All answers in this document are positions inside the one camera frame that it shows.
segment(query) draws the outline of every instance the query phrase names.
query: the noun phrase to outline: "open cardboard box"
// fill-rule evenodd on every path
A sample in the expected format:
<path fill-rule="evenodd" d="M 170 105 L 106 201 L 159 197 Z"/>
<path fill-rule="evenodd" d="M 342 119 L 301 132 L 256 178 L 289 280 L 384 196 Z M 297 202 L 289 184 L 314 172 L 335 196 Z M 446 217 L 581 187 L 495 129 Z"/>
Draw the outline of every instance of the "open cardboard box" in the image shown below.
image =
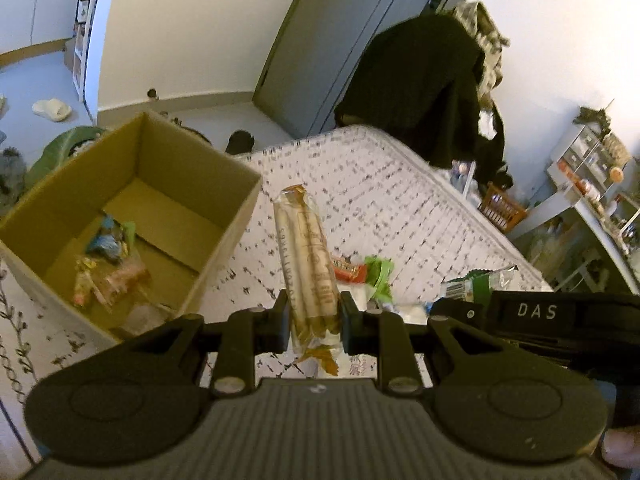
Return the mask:
<path fill-rule="evenodd" d="M 18 284 L 68 328 L 91 326 L 99 348 L 132 309 L 72 306 L 76 259 L 105 214 L 136 223 L 146 290 L 176 316 L 197 312 L 208 279 L 228 261 L 260 190 L 260 174 L 157 114 L 141 114 L 48 175 L 0 224 L 0 250 Z"/>

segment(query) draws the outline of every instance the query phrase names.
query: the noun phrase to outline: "screw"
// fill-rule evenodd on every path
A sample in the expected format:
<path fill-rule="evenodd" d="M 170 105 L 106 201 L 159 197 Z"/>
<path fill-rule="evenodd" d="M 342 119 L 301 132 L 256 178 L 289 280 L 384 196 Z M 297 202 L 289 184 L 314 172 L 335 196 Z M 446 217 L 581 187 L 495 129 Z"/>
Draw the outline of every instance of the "screw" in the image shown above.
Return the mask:
<path fill-rule="evenodd" d="M 233 395 L 244 390 L 244 381 L 240 377 L 220 377 L 213 383 L 213 389 L 219 394 Z"/>
<path fill-rule="evenodd" d="M 387 386 L 398 395 L 411 395 L 420 389 L 420 383 L 411 377 L 394 377 Z"/>

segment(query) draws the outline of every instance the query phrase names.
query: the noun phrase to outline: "white shelf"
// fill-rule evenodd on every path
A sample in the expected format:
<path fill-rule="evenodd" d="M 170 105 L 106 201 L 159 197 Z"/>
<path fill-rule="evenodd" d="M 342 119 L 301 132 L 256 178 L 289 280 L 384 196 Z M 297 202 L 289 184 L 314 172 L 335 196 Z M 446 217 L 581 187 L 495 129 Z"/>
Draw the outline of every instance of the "white shelf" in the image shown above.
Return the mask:
<path fill-rule="evenodd" d="M 89 52 L 91 25 L 94 20 L 95 6 L 98 0 L 89 0 L 86 22 L 78 29 L 76 47 L 74 49 L 74 86 L 78 92 L 78 99 L 84 103 L 84 76 L 86 74 L 86 57 Z"/>

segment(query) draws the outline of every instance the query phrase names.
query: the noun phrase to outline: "human hand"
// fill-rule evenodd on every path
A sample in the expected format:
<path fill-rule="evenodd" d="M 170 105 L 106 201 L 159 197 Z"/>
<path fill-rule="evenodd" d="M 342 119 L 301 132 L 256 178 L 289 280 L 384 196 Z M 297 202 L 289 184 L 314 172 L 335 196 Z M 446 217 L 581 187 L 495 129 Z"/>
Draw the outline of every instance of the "human hand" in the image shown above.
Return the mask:
<path fill-rule="evenodd" d="M 607 431 L 602 443 L 602 457 L 617 467 L 640 467 L 640 426 Z"/>

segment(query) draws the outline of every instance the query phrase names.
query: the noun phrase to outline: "green snack package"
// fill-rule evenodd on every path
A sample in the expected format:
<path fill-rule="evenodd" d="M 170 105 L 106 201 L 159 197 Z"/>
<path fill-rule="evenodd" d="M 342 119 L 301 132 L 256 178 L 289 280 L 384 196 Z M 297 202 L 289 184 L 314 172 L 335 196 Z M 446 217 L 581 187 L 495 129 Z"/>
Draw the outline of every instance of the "green snack package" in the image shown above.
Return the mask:
<path fill-rule="evenodd" d="M 498 270 L 470 270 L 466 276 L 442 284 L 441 297 L 489 305 L 494 290 L 507 290 L 517 266 Z"/>
<path fill-rule="evenodd" d="M 380 303 L 393 303 L 391 297 L 391 286 L 389 285 L 389 275 L 394 270 L 394 263 L 386 258 L 377 256 L 366 256 L 364 263 L 367 266 L 367 279 L 365 283 L 373 286 L 376 291 L 373 299 Z"/>
<path fill-rule="evenodd" d="M 127 249 L 129 253 L 133 250 L 133 245 L 136 242 L 136 223 L 124 222 L 122 224 L 122 231 L 124 232 L 124 241 L 127 243 Z"/>

